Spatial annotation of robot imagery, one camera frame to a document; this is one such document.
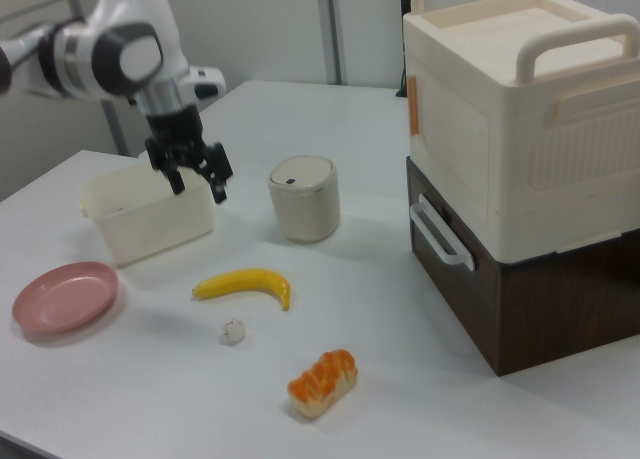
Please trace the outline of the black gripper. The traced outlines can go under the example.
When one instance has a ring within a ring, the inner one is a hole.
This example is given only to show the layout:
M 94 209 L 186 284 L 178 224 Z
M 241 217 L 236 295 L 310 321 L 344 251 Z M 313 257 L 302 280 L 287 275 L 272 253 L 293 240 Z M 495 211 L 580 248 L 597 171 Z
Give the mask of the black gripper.
M 196 155 L 201 153 L 198 173 L 209 184 L 214 202 L 223 203 L 227 199 L 226 183 L 233 176 L 233 170 L 221 143 L 204 144 L 197 106 L 191 104 L 178 112 L 147 115 L 146 120 L 151 129 L 151 136 L 145 141 L 150 165 L 163 174 L 173 194 L 181 194 L 185 185 L 178 163 L 168 151 L 180 149 Z

